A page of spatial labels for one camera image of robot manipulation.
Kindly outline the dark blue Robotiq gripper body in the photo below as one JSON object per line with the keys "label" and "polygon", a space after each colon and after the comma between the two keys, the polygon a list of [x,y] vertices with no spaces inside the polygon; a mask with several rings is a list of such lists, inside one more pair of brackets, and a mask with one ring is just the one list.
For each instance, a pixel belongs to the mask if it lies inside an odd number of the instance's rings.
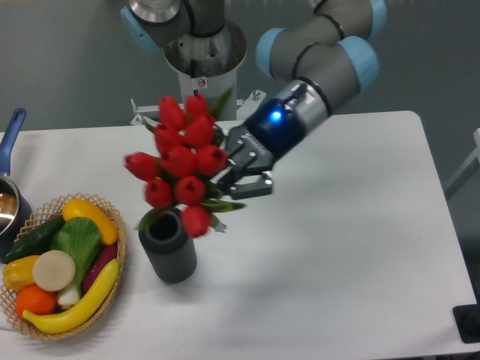
{"label": "dark blue Robotiq gripper body", "polygon": [[296,107],[300,100],[273,98],[229,131],[225,151],[234,179],[271,170],[276,161],[305,138]]}

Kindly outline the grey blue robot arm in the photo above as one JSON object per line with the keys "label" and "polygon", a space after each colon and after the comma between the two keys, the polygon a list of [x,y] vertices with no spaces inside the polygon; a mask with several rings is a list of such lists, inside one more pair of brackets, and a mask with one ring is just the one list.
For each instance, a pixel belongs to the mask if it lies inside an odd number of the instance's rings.
{"label": "grey blue robot arm", "polygon": [[[273,28],[259,39],[258,68],[286,88],[265,103],[245,103],[250,116],[222,135],[229,169],[216,195],[270,194],[274,164],[376,79],[379,62],[368,39],[385,25],[386,3],[316,1],[313,12],[303,26]],[[247,45],[222,1],[129,1],[121,19],[145,52],[164,52],[183,96],[204,95],[211,106],[225,101],[217,117],[237,116],[237,71]]]}

